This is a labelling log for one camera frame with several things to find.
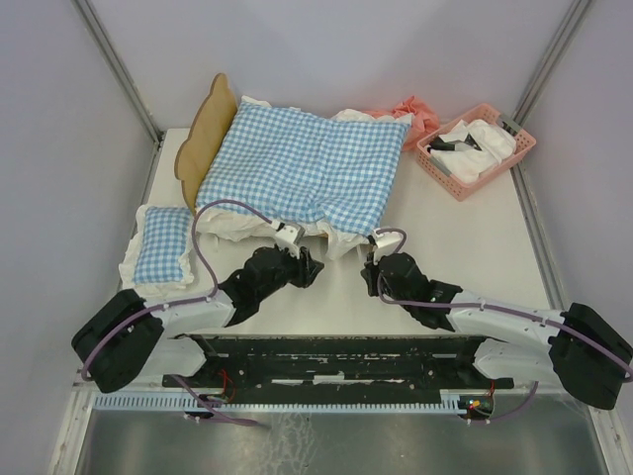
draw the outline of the cable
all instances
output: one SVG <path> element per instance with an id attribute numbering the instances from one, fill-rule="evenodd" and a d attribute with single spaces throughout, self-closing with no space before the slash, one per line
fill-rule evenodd
<path id="1" fill-rule="evenodd" d="M 588 336 L 568 327 L 564 324 L 559 324 L 558 322 L 552 322 L 551 320 L 545 320 L 542 317 L 538 317 L 534 314 L 528 314 L 527 312 L 521 312 L 520 310 L 509 309 L 508 307 L 502 307 L 501 305 L 492 305 L 492 304 L 482 304 L 478 302 L 465 302 L 458 304 L 434 304 L 429 302 L 416 302 L 413 300 L 388 300 L 385 298 L 385 294 L 383 292 L 383 278 L 380 276 L 378 278 L 378 297 L 385 304 L 389 305 L 404 305 L 408 307 L 422 307 L 427 309 L 478 309 L 478 310 L 492 310 L 494 312 L 500 312 L 503 314 L 512 315 L 514 317 L 520 317 L 525 320 L 529 320 L 531 322 L 539 323 L 541 325 L 547 325 L 549 327 L 553 327 L 558 329 L 561 332 L 565 332 L 570 334 L 571 336 L 579 339 L 585 344 L 588 344 L 591 348 L 595 349 L 599 353 L 606 356 L 613 363 L 618 365 L 625 373 L 628 373 L 628 376 L 624 378 L 625 383 L 630 383 L 633 381 L 633 368 L 631 368 L 627 363 L 625 363 L 622 359 L 620 359 L 617 355 L 613 354 L 611 351 L 606 349 L 599 343 L 596 343 Z"/>
<path id="2" fill-rule="evenodd" d="M 224 386 L 224 394 L 227 397 L 226 403 L 230 404 L 232 400 L 235 399 L 235 394 L 237 393 L 237 389 L 235 389 L 235 383 L 233 382 L 233 380 L 228 377 L 228 373 L 226 373 L 226 370 L 223 369 L 221 372 L 224 378 L 223 386 Z M 226 395 L 226 387 L 228 386 L 227 383 L 230 383 L 230 396 Z"/>
<path id="3" fill-rule="evenodd" d="M 220 371 L 220 375 L 222 376 L 222 395 L 225 397 L 226 400 L 226 383 L 228 382 L 228 377 L 226 376 L 226 371 L 222 370 Z"/>
<path id="4" fill-rule="evenodd" d="M 258 421 L 254 421 L 252 419 L 230 418 L 229 416 L 227 416 L 227 415 L 225 415 L 225 414 L 223 414 L 223 413 L 221 413 L 219 411 L 216 411 L 216 409 L 211 404 L 209 404 L 207 401 L 205 401 L 200 396 L 198 396 L 196 394 L 196 392 L 193 389 L 191 389 L 191 387 L 185 382 L 185 380 L 182 379 L 181 376 L 178 376 L 177 374 L 170 374 L 169 377 L 171 377 L 180 386 L 182 386 L 183 389 L 185 391 L 187 391 L 189 393 L 189 395 L 192 398 L 194 398 L 198 404 L 200 404 L 203 408 L 205 408 L 207 411 L 209 411 L 211 414 L 213 414 L 215 418 L 219 419 L 219 420 L 215 420 L 215 421 L 214 421 L 214 419 L 210 419 L 209 421 L 219 422 L 219 423 L 236 424 L 238 426 L 246 426 L 246 427 L 250 427 L 250 428 L 252 428 L 253 426 L 259 426 L 259 422 Z"/>
<path id="5" fill-rule="evenodd" d="M 489 418 L 492 414 L 492 413 L 486 413 L 482 411 L 481 409 L 477 409 L 477 408 L 470 408 L 470 410 L 475 411 L 476 413 L 481 414 L 482 416 L 486 416 L 487 418 Z"/>
<path id="6" fill-rule="evenodd" d="M 478 421 L 476 419 L 468 419 L 468 424 L 474 424 L 475 426 L 487 426 L 490 423 L 500 423 L 501 421 L 506 421 L 508 419 L 515 418 L 520 413 L 524 412 L 527 408 L 529 408 L 534 402 L 534 396 L 536 396 L 536 390 L 538 389 L 538 381 L 534 383 L 532 389 L 527 394 L 527 397 L 521 404 L 519 404 L 516 408 L 514 408 L 509 413 L 505 413 L 501 416 L 497 416 L 496 418 L 489 418 L 485 421 Z"/>
<path id="7" fill-rule="evenodd" d="M 219 290 L 219 283 L 218 283 L 218 277 L 216 276 L 216 272 L 214 272 L 214 269 L 211 267 L 211 264 L 209 263 L 209 261 L 205 258 L 204 254 L 202 253 L 202 250 L 200 249 L 200 245 L 198 244 L 198 240 L 196 239 L 196 231 L 197 231 L 197 227 L 198 227 L 198 222 L 200 221 L 200 217 L 203 215 L 203 213 L 205 213 L 205 211 L 207 211 L 208 209 L 217 206 L 217 205 L 221 205 L 221 204 L 229 204 L 229 205 L 236 205 L 236 206 L 240 206 L 242 208 L 244 208 L 245 210 L 250 211 L 253 215 L 257 216 L 258 218 L 261 218 L 265 223 L 272 225 L 273 222 L 272 220 L 268 219 L 266 216 L 264 216 L 263 214 L 261 214 L 259 211 L 255 210 L 253 207 L 245 204 L 245 203 L 241 203 L 239 201 L 236 200 L 216 200 L 216 201 L 212 201 L 211 203 L 209 203 L 208 205 L 205 205 L 203 208 L 200 209 L 200 211 L 196 214 L 195 218 L 194 218 L 194 222 L 193 225 L 191 227 L 191 241 L 194 247 L 194 250 L 196 251 L 196 254 L 198 255 L 198 258 L 202 261 L 203 265 L 205 266 L 205 269 L 207 269 L 207 272 L 209 272 L 209 275 L 211 276 L 211 280 L 213 281 L 213 288 L 211 289 L 211 291 L 209 292 L 208 295 L 204 296 L 204 297 L 195 297 L 195 298 L 190 298 L 190 299 L 179 299 L 179 300 L 173 300 L 171 302 L 166 302 L 164 304 L 158 304 L 158 305 L 154 305 L 151 307 L 147 307 L 144 308 L 142 310 L 139 310 L 138 312 L 130 315 L 129 317 L 127 317 L 126 319 L 124 319 L 122 322 L 120 322 L 118 325 L 116 325 L 113 329 L 111 329 L 104 337 L 103 339 L 101 339 L 101 341 L 99 341 L 95 347 L 93 348 L 93 350 L 90 352 L 90 354 L 88 355 L 88 357 L 86 358 L 83 367 L 81 368 L 81 378 L 84 381 L 92 381 L 92 378 L 90 377 L 90 375 L 88 374 L 88 372 L 90 371 L 90 366 L 92 365 L 92 363 L 94 362 L 95 358 L 97 357 L 97 355 L 99 354 L 99 352 L 106 346 L 106 344 L 108 344 L 112 338 L 114 338 L 117 334 L 119 334 L 119 332 L 125 330 L 127 327 L 129 327 L 132 323 L 134 323 L 136 320 L 140 319 L 141 317 L 144 317 L 147 314 L 150 314 L 152 312 L 162 312 L 165 311 L 167 309 L 169 309 L 170 307 L 178 307 L 178 306 L 182 306 L 182 305 L 189 305 L 189 304 L 197 304 L 200 302 L 205 302 L 208 299 L 212 299 L 216 296 L 216 294 L 218 293 Z M 198 395 L 196 395 L 193 390 L 191 390 L 191 388 L 189 388 L 189 386 L 186 385 L 186 383 L 184 382 L 184 380 L 182 378 L 180 378 L 179 376 L 172 376 L 174 379 L 175 378 L 179 378 L 178 382 L 181 386 L 183 386 L 184 384 L 184 388 L 185 390 L 187 390 L 187 392 L 189 392 L 189 394 L 191 394 L 194 398 L 197 398 L 200 401 L 202 401 L 200 398 L 198 398 Z M 205 409 L 210 410 L 206 405 L 203 404 L 203 406 L 205 407 Z M 220 413 L 216 412 L 216 411 L 211 411 L 213 414 L 215 415 L 219 415 Z M 230 421 L 249 421 L 249 420 L 233 420 L 232 418 L 228 418 L 228 417 L 220 417 L 220 419 L 227 419 Z M 252 424 L 241 424 L 242 426 L 252 426 Z"/>
<path id="8" fill-rule="evenodd" d="M 400 228 L 380 228 L 379 230 L 376 230 L 377 235 L 383 235 L 384 233 L 398 233 L 403 237 L 403 240 L 401 240 L 400 244 L 398 244 L 398 247 L 394 249 L 394 253 L 400 252 L 400 249 L 402 249 L 405 242 L 407 242 L 407 232 L 405 230 L 401 230 Z"/>

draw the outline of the metal floor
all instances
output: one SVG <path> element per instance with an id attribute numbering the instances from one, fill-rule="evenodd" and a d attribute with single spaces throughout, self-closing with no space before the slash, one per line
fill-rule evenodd
<path id="1" fill-rule="evenodd" d="M 497 396 L 499 413 L 520 402 Z M 178 413 L 94 411 L 77 474 L 599 475 L 585 407 L 539 396 L 516 420 L 467 427 L 456 416 L 240 414 L 267 427 Z"/>

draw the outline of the wooden headboard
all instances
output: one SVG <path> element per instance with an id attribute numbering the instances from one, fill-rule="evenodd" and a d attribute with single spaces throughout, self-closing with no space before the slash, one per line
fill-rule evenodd
<path id="1" fill-rule="evenodd" d="M 196 114 L 189 137 L 178 150 L 174 165 L 176 178 L 182 182 L 182 196 L 193 214 L 196 214 L 198 189 L 220 150 L 236 112 L 235 97 L 228 88 L 228 78 L 225 74 L 218 74 Z"/>

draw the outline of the gray wall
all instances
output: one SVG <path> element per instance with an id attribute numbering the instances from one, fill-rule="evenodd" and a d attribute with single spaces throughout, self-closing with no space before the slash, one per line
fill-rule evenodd
<path id="1" fill-rule="evenodd" d="M 0 16 L 0 472 L 45 473 L 152 151 L 68 0 Z"/>
<path id="2" fill-rule="evenodd" d="M 539 140 L 526 164 L 566 292 L 629 341 L 632 23 L 630 0 L 596 2 L 526 126 Z M 633 436 L 633 388 L 618 407 Z"/>
<path id="3" fill-rule="evenodd" d="M 511 113 L 571 0 L 93 0 L 159 127 L 191 124 L 214 75 L 318 114 L 417 94 L 442 118 Z"/>

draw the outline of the white cloth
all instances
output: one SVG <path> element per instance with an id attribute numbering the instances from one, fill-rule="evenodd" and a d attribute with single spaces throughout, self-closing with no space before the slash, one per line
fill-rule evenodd
<path id="1" fill-rule="evenodd" d="M 253 99 L 252 97 L 248 97 L 248 96 L 241 96 L 241 100 L 242 102 L 257 104 L 258 106 L 273 107 L 270 105 L 270 102 L 268 101 L 259 101 L 257 99 Z M 291 107 L 290 109 L 301 111 L 299 107 Z M 411 114 L 405 114 L 401 117 L 398 117 L 397 119 L 389 115 L 376 118 L 376 117 L 370 116 L 369 114 L 365 114 L 364 112 L 356 111 L 354 109 L 343 109 L 342 111 L 332 116 L 331 118 L 333 121 L 338 121 L 338 122 L 395 122 L 397 124 L 411 125 L 411 122 L 413 121 L 413 117 L 415 117 L 415 115 L 411 113 Z"/>
<path id="2" fill-rule="evenodd" d="M 344 233 L 335 230 L 327 221 L 302 224 L 306 236 L 327 235 L 327 253 L 325 257 L 334 260 L 359 244 L 367 243 L 367 238 L 354 233 Z M 271 238 L 276 230 L 261 221 L 256 216 L 241 215 L 228 210 L 211 208 L 200 217 L 197 231 L 209 233 L 218 238 L 239 241 L 244 238 Z"/>
<path id="3" fill-rule="evenodd" d="M 455 177 L 465 184 L 479 179 L 479 175 L 501 164 L 512 156 L 516 140 L 497 125 L 477 119 L 470 124 L 460 121 L 451 132 L 439 137 L 445 142 L 464 141 L 470 134 L 480 146 L 464 151 L 431 150 L 431 156 L 441 162 Z"/>

